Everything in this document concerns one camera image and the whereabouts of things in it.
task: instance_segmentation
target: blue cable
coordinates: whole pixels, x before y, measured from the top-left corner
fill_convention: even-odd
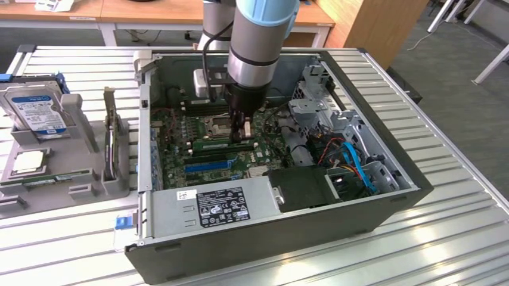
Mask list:
[[[364,174],[364,171],[361,170],[360,162],[357,161],[357,158],[356,158],[355,149],[352,148],[352,145],[349,144],[349,142],[343,142],[343,146],[347,148],[347,150],[349,152],[351,159],[352,159],[352,162],[355,164],[357,174],[361,177],[361,181],[363,181],[365,187],[371,190],[371,194],[373,194],[376,192],[376,188],[371,184],[371,182],[369,182],[369,180]]]

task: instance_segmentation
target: desk leg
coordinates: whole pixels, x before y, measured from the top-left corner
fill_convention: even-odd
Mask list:
[[[114,23],[97,23],[102,34],[104,46],[117,46],[114,39]]]
[[[466,17],[466,19],[464,19],[464,22],[463,22],[464,24],[468,24],[468,23],[470,23],[471,18],[474,17],[474,14],[476,13],[476,10],[479,9],[482,3],[484,3],[484,0],[479,0],[479,1],[478,1],[474,10],[471,10],[470,15],[468,15],[468,16]]]
[[[494,60],[491,63],[487,65],[482,73],[476,76],[476,78],[472,80],[474,83],[480,84],[486,77],[490,75],[495,67],[500,64],[500,62],[509,57],[509,45],[503,49],[503,51],[495,56]]]
[[[448,16],[444,18],[444,21],[447,23],[450,23],[452,21],[455,14],[459,13],[459,8],[463,5],[463,3],[464,3],[464,0],[459,0],[458,3],[455,4],[452,11],[448,13]]]
[[[444,12],[447,12],[447,9],[452,5],[452,2],[454,2],[454,0],[447,0],[446,3],[443,4],[442,9],[439,10],[436,17],[432,20],[431,25],[428,25],[427,33],[432,33],[436,30],[436,27],[439,25],[439,22],[442,20]]]
[[[331,30],[329,27],[320,27],[317,28],[317,33],[315,34],[315,38],[312,40],[312,48],[321,48],[324,46],[324,41],[327,40],[328,31]]]

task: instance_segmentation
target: metal bracket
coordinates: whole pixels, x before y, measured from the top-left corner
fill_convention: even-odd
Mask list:
[[[154,58],[152,58],[152,50],[144,49],[134,51],[134,54],[132,55],[132,65],[134,66],[134,81],[137,81],[138,84],[142,79],[142,68],[153,61]]]

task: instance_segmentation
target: white sticker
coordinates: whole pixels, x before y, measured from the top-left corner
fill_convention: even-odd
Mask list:
[[[10,100],[33,132],[55,134],[65,131],[59,113],[51,110],[53,100],[49,96],[13,97]]]
[[[176,200],[188,200],[190,198],[196,198],[196,190],[188,189],[186,191],[177,191],[176,192]]]
[[[69,17],[70,20],[78,20],[78,21],[94,21],[93,17]]]
[[[38,186],[38,185],[51,184],[51,183],[54,183],[54,180],[49,179],[49,180],[41,180],[41,181],[35,181],[35,182],[30,182],[30,183],[23,183],[22,185],[23,186]]]

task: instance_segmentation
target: blue pcie slot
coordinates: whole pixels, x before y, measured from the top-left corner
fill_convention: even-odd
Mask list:
[[[226,160],[226,161],[212,162],[212,163],[206,163],[206,164],[188,165],[184,167],[184,173],[205,172],[205,171],[229,169],[230,165],[234,161],[236,161],[236,158]]]

